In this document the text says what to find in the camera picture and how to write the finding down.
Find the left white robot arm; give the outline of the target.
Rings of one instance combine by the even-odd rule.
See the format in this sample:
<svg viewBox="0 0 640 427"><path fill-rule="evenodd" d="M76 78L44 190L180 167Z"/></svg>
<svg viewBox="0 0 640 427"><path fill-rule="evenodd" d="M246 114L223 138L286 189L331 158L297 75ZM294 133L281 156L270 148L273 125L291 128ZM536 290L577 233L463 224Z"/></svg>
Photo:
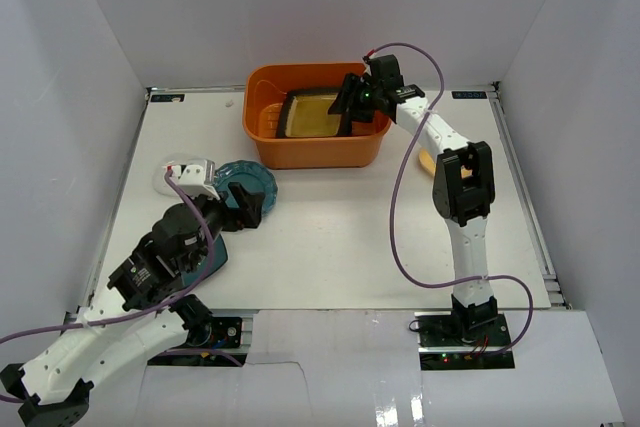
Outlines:
<svg viewBox="0 0 640 427"><path fill-rule="evenodd" d="M1 383L26 426L73 426L88 411L101 383L156 356L223 354L237 345L186 283L188 272L206 278L217 269L222 232L255 229L262 192L233 182L216 197L204 192L169 207L110 275L91 305L37 357L10 364Z"/></svg>

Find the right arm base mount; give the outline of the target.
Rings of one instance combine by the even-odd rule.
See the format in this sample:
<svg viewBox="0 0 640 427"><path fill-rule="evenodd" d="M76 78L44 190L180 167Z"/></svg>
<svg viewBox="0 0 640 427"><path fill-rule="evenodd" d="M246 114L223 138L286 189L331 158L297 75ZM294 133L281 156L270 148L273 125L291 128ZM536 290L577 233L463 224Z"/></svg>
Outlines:
<svg viewBox="0 0 640 427"><path fill-rule="evenodd" d="M453 314L416 314L408 330L417 335L422 371L511 370L511 336L503 314L467 332Z"/></svg>

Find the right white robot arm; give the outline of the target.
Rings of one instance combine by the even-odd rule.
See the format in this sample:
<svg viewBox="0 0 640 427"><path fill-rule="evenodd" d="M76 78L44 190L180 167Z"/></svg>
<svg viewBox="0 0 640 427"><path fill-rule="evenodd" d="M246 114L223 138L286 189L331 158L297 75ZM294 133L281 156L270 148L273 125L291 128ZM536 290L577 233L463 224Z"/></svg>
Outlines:
<svg viewBox="0 0 640 427"><path fill-rule="evenodd" d="M432 199L447 226L453 256L451 294L453 337L472 346L484 338L498 317L488 280L486 226L495 200L490 146L458 133L428 102L416 85L407 84L395 56L366 56L368 71L347 74L330 114L347 121L371 122L379 113L412 135L435 164Z"/></svg>

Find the teal scalloped round plate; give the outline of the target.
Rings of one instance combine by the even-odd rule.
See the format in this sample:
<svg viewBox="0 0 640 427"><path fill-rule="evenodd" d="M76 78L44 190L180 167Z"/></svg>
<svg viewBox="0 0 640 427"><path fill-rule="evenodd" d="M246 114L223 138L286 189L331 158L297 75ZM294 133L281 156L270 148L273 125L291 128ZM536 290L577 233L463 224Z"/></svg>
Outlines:
<svg viewBox="0 0 640 427"><path fill-rule="evenodd" d="M226 203L236 208L237 202L231 193L229 184L239 183L249 193L262 193L262 216L267 216L275 207L278 193L276 179L263 164L250 160L237 160L223 164L217 168L214 176L214 187L218 193L227 194Z"/></svg>

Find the teal square plate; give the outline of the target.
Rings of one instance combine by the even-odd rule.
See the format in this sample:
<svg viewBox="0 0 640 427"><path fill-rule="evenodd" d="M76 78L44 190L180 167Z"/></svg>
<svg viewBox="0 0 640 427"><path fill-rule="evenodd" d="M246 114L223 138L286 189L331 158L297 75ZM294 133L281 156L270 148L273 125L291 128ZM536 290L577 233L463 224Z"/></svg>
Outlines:
<svg viewBox="0 0 640 427"><path fill-rule="evenodd" d="M189 287L196 283L203 272L207 273L206 278L210 277L228 262L228 251L222 236L218 236L214 242L212 266L209 266L209 262L209 258L203 259L193 272L184 272L182 274L184 286Z"/></svg>

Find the black amber square plate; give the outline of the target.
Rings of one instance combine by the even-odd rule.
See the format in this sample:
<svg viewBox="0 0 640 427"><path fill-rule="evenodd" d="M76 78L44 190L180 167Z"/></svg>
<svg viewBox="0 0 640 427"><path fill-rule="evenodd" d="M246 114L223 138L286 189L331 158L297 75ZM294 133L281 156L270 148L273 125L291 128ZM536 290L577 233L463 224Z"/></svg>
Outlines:
<svg viewBox="0 0 640 427"><path fill-rule="evenodd" d="M351 124L345 115L329 113L337 96L337 88L289 91L280 109L275 137L309 139L350 136Z"/></svg>

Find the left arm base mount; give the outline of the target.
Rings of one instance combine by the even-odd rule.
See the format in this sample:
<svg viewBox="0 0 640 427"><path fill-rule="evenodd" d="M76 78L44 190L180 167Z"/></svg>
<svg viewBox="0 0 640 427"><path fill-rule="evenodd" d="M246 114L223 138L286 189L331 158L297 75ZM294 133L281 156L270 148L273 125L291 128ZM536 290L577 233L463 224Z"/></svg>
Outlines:
<svg viewBox="0 0 640 427"><path fill-rule="evenodd" d="M242 345L241 317L212 317L204 327L190 330L186 341L148 364L174 367L241 367L247 357Z"/></svg>

